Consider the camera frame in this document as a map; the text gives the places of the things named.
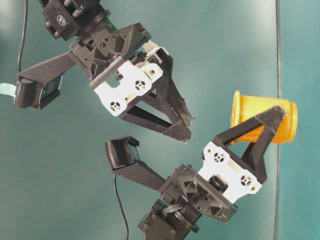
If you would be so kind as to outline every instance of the yellow cup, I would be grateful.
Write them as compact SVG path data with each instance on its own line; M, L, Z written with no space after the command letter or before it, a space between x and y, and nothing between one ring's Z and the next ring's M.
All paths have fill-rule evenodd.
M243 123L253 116L278 105L285 111L284 116L272 143L285 144L292 142L296 136L298 126L298 108L294 102L286 99L267 98L257 96L243 96L236 91L233 97L231 127ZM239 137L236 141L254 143L258 140L263 126Z

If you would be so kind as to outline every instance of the gripper jaw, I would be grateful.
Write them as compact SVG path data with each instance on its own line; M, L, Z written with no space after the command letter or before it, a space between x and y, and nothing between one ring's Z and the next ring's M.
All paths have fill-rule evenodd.
M264 154L284 115L281 107L274 106L217 135L203 150L199 175L233 204L245 195L256 194L267 179ZM228 148L239 137L261 127L258 140L248 145L242 157Z
M17 75L15 105L43 109L60 95L63 74L82 69L103 106L115 117L187 142L193 117L173 80L173 59L141 23L117 29L99 0L40 0L45 27L57 39L78 36L70 51ZM118 86L110 77L117 74ZM169 121L137 106L165 114Z

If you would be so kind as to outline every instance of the black cable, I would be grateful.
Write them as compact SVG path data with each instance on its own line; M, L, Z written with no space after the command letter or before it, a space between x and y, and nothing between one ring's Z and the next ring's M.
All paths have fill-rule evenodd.
M21 59L22 54L25 47L26 41L26 32L27 32L27 22L28 22L28 0L24 0L24 20L23 20L23 29L22 29L22 36L21 36L21 45L18 54L18 72L21 72Z
M125 224L125 232L126 232L125 239L128 240L129 239L129 227L128 227L128 222L127 222L126 215L125 215L125 212L124 212L124 208L122 207L122 204L121 204L121 201L120 201L120 197L119 197L119 194L118 194L117 175L115 175L115 174L113 175L113 188L114 188L114 193L115 193L116 199L118 201L118 204L120 206L121 213L122 213L123 220L124 220L124 224Z

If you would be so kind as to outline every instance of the white bracket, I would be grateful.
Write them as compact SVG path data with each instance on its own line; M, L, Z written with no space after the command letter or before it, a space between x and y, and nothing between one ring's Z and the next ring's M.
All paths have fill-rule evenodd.
M240 167L222 147L209 142L203 154L205 160L198 174L206 181L216 176L227 184L222 195L232 204L247 194L256 194L262 187L256 176Z
M153 83L164 74L164 71L157 64L148 62L152 56L161 61L156 54L161 47L149 41L143 45L143 48L147 52L144 61L133 65L128 60L118 68L118 72L123 78L117 87L111 87L107 81L104 81L94 90L103 106L115 117L123 113L127 109L128 103L137 96L145 95L152 88Z

